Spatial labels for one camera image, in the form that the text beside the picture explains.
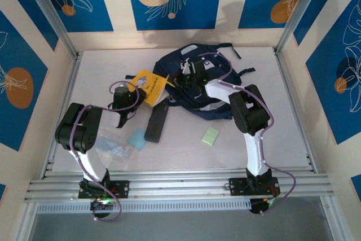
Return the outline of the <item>yellow book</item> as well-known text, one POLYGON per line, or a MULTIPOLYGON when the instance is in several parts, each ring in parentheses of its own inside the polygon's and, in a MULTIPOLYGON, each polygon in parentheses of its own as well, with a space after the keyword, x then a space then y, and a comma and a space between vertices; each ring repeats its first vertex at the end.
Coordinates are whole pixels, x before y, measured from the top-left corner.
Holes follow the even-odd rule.
POLYGON ((143 69, 136 76, 127 75, 126 79, 146 93, 144 102, 150 107, 158 105, 169 96, 165 89, 168 77, 162 77, 143 69))

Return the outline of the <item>navy blue backpack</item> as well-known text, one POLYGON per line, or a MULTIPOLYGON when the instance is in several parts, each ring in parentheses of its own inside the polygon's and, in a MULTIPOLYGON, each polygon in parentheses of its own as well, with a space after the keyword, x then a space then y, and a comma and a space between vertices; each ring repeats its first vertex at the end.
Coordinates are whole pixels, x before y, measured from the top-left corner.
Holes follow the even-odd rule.
MULTIPOLYGON (((177 49, 158 60, 153 68, 153 73, 162 77, 172 75, 172 61, 190 59, 205 59, 207 61, 206 69, 210 80, 221 78, 230 84, 241 85, 241 76, 254 72, 255 68, 247 68, 241 72, 236 72, 230 67, 229 63, 219 51, 220 48, 230 47, 231 43, 220 43, 219 45, 206 45, 200 43, 191 43, 180 49, 177 49)), ((170 95, 166 99, 170 107, 183 107, 190 113, 204 120, 231 119, 231 106, 219 99, 209 96, 201 97, 173 97, 172 86, 165 87, 170 95)))

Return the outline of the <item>black pencil case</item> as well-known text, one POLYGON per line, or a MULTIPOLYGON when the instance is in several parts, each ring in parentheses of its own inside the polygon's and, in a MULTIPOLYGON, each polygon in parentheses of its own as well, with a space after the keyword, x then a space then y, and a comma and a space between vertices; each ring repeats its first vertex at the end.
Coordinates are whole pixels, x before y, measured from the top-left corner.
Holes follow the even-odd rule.
POLYGON ((159 143, 168 109, 167 103, 159 103, 153 108, 144 134, 145 141, 159 143))

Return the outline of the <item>clear plastic bag of pens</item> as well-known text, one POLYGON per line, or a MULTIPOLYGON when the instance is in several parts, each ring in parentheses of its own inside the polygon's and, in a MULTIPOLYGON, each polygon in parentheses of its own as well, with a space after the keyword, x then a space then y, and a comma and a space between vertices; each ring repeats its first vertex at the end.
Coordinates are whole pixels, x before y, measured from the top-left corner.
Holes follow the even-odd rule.
POLYGON ((125 163, 129 160, 133 151, 133 148, 127 142, 112 133, 98 134, 94 148, 105 166, 112 163, 125 163))

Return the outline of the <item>green sticky note pad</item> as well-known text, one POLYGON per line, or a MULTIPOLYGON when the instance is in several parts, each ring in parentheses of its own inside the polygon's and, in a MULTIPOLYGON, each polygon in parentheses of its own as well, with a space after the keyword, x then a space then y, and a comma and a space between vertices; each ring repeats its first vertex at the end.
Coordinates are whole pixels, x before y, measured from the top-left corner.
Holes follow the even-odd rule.
POLYGON ((218 134, 219 130, 210 126, 203 135, 202 142, 212 146, 217 139, 218 134))

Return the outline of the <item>blue sticky note pad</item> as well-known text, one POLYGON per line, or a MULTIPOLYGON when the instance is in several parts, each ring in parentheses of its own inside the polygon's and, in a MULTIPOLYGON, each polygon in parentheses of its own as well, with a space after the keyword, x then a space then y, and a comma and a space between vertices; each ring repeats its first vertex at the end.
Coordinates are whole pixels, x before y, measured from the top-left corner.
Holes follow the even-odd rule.
POLYGON ((128 138, 127 142, 133 146, 135 149, 140 151, 145 145, 146 140, 144 139, 145 132, 137 129, 133 134, 128 138))

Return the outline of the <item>black electronics module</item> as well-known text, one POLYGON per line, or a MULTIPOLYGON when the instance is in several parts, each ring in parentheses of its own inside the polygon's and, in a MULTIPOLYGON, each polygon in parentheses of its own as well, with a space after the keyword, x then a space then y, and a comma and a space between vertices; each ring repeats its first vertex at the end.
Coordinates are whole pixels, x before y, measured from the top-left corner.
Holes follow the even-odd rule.
POLYGON ((250 200, 250 212, 256 215, 264 215, 273 210, 273 205, 277 198, 254 198, 250 200))
POLYGON ((94 200, 90 203, 90 211, 94 220, 101 220, 110 215, 109 211, 113 209, 112 205, 108 202, 94 200))

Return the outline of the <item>aluminium side rail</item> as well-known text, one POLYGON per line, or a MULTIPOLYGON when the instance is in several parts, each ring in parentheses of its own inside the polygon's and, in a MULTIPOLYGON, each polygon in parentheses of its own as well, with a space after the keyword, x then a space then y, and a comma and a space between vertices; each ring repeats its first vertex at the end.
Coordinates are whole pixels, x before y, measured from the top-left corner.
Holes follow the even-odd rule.
POLYGON ((60 121, 62 120, 62 117, 65 114, 65 111, 67 110, 67 108, 70 104, 70 100, 71 100, 73 89, 74 89, 74 86, 76 83, 82 56, 83 56, 83 51, 78 52, 76 58, 74 59, 72 66, 71 66, 71 72, 67 78, 67 81, 66 81, 67 84, 65 85, 65 90, 64 90, 63 96, 61 98, 60 110, 57 115, 56 123, 51 128, 51 134, 50 134, 49 144, 48 144, 48 148, 47 148, 47 153, 45 155, 45 159, 42 164, 42 169, 39 174, 39 179, 45 178, 48 165, 54 160, 56 149, 57 149, 57 146, 56 146, 57 143, 55 140, 56 128, 60 124, 60 121))
POLYGON ((284 86, 288 93, 293 116, 295 118, 300 135, 302 136, 303 144, 305 145, 306 157, 307 157, 309 164, 311 165, 314 173, 323 173, 324 171, 323 171, 322 167, 319 165, 316 157, 314 156, 313 144, 311 143, 310 137, 303 124, 303 114, 301 112, 301 109, 302 109, 301 103, 300 103, 300 100, 299 100, 297 92, 296 92, 296 87, 292 81, 291 73, 290 73, 287 63, 285 61, 285 57, 283 57, 282 54, 277 51, 277 48, 274 48, 274 55, 275 55, 275 59, 278 64, 278 67, 279 67, 280 74, 283 79, 284 86))

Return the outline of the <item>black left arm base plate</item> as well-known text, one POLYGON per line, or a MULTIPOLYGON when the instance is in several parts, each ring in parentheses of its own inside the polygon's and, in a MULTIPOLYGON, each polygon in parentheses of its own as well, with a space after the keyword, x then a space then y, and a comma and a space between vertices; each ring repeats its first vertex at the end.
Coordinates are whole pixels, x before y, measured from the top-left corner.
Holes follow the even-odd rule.
MULTIPOLYGON (((110 198, 111 196, 96 183, 83 179, 79 183, 79 199, 110 198)), ((118 199, 127 198, 129 193, 129 181, 105 181, 106 187, 118 199)))

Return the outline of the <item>long aluminium frame rail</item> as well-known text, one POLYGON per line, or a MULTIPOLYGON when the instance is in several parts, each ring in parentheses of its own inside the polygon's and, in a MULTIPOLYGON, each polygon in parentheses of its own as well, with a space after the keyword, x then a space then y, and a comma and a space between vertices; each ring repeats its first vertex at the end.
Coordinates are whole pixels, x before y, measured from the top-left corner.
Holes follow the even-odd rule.
MULTIPOLYGON (((275 172, 281 194, 292 189, 291 197, 332 196, 333 188, 325 173, 294 168, 292 176, 275 172)), ((245 169, 166 170, 123 172, 112 171, 111 178, 129 181, 131 200, 228 199, 225 189, 230 178, 245 177, 245 169)), ((30 181, 25 201, 30 203, 66 202, 78 199, 80 172, 48 171, 44 179, 30 181)))

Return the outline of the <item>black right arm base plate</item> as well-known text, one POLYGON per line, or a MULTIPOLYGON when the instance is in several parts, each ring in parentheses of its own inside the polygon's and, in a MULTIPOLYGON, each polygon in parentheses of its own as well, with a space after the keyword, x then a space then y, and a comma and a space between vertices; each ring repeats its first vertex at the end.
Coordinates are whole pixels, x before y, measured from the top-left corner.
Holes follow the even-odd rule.
POLYGON ((231 196, 272 196, 280 195, 278 179, 271 177, 266 180, 251 178, 230 178, 229 186, 231 196))

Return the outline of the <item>aluminium frame post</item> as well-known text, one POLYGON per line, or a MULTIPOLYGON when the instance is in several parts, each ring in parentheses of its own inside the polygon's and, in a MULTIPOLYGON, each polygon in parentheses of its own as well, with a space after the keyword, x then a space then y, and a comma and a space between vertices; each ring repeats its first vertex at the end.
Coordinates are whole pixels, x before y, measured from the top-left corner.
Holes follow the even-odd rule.
POLYGON ((293 9, 289 20, 287 21, 280 39, 275 47, 275 55, 279 56, 285 48, 288 40, 291 38, 294 30, 302 19, 311 0, 298 0, 296 7, 293 9))
POLYGON ((73 60, 77 60, 78 51, 76 50, 73 42, 71 41, 68 32, 51 1, 50 0, 35 0, 35 1, 42 10, 42 13, 46 17, 47 21, 51 25, 52 29, 54 30, 58 38, 62 41, 69 55, 72 57, 73 60))

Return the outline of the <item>aluminium frame leg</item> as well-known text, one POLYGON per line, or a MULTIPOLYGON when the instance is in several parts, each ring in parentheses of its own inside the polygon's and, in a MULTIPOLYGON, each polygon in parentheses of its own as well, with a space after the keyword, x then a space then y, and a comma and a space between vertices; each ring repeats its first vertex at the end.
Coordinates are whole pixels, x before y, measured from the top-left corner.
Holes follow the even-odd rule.
POLYGON ((29 241, 34 220, 37 214, 38 203, 25 203, 14 241, 29 241))
POLYGON ((344 241, 341 226, 338 222, 336 210, 334 208, 331 196, 321 196, 320 201, 322 203, 324 213, 328 222, 329 229, 332 234, 333 241, 344 241))

